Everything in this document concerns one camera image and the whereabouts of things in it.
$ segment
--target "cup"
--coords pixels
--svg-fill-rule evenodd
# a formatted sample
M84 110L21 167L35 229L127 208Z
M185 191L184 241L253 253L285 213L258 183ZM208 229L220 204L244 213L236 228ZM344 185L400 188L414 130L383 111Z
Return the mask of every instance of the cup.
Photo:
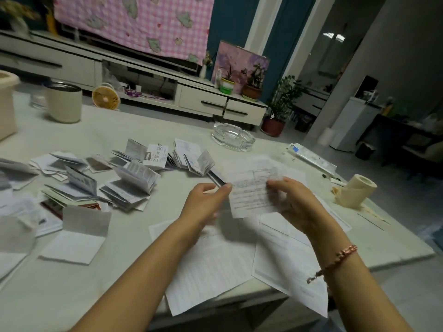
M54 82L43 85L48 114L62 123L75 123L81 118L81 88L69 83Z

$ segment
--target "person's left hand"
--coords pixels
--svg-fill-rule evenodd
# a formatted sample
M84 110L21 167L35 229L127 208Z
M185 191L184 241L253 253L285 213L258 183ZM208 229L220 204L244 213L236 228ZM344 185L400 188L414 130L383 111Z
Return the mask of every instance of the person's left hand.
M215 189L213 183L197 184L185 201L180 217L175 221L183 230L189 231L192 245L198 240L203 228L217 217L217 211L222 202L232 190L232 184L225 184L215 193L207 193Z

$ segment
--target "red beaded bracelet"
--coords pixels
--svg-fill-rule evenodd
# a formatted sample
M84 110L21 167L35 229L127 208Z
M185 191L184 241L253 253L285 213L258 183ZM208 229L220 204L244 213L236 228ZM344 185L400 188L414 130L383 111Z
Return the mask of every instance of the red beaded bracelet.
M349 255L351 255L354 251L357 251L357 246L356 245L350 245L348 248L343 249L342 251L339 251L336 255L337 258L335 259L334 262L330 263L329 265L327 265L326 267L324 267L323 269L320 269L319 271L317 271L314 275L314 277L309 277L306 282L307 284L311 283L314 279L324 275L324 273L332 268L335 268L337 265L339 265L340 263L342 263Z

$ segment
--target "drawer handle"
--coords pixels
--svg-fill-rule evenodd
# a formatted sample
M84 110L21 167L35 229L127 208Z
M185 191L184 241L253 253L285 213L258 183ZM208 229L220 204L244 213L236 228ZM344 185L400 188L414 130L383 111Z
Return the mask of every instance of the drawer handle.
M239 111L235 111L235 110L233 110L233 109L226 109L226 111L228 111L228 112L233 112L233 113L237 113L237 114L240 114L240 115L244 115L244 116L247 116L248 114L247 113L245 113L245 112L239 112Z
M209 101L200 101L203 105L210 105L210 106L215 106L215 107L219 107L219 108L224 108L224 105L218 105L218 104L214 104L214 103L210 103Z
M61 64L53 63L50 61L42 61L42 60L35 59L32 57L28 57L28 56L22 56L17 53L14 53L14 52L9 52L9 51L5 51L5 50L0 50L0 52L3 54L6 54L6 55L10 55L12 57L16 57L17 59L22 59L27 62L34 62L36 64L41 64L43 66L50 66L52 68L62 68L63 67L63 65L61 65Z

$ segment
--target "gingham fabric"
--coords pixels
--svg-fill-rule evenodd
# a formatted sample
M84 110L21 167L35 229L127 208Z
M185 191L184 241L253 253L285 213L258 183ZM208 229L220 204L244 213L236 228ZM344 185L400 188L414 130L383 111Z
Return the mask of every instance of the gingham fabric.
M55 18L125 47L202 65L214 0L54 0Z

